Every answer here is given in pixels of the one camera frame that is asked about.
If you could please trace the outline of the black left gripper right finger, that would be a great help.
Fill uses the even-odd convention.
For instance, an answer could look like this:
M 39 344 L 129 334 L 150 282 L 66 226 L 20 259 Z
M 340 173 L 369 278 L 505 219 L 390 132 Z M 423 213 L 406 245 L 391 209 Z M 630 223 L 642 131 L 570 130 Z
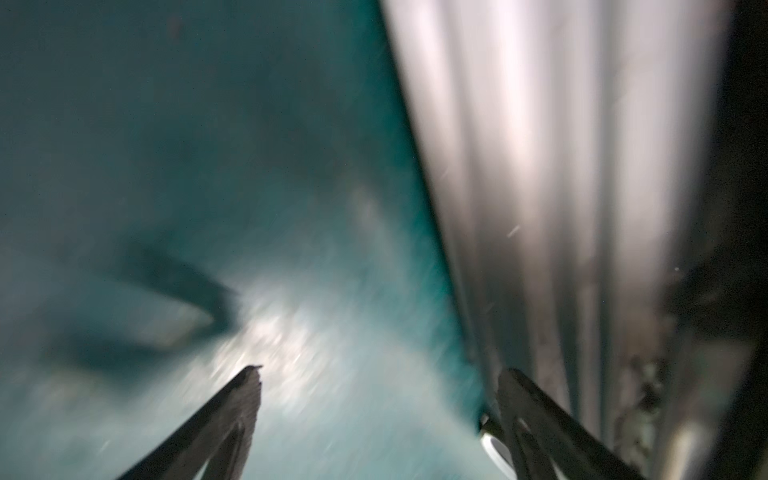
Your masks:
M 500 373 L 497 403 L 519 479 L 639 479 L 630 468 L 517 369 Z

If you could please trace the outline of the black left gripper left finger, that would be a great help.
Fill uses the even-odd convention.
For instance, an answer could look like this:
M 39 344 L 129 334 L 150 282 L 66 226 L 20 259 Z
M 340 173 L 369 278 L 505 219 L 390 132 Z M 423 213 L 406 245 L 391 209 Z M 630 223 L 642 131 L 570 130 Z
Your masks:
M 261 405 L 259 368 L 249 365 L 123 479 L 239 479 Z

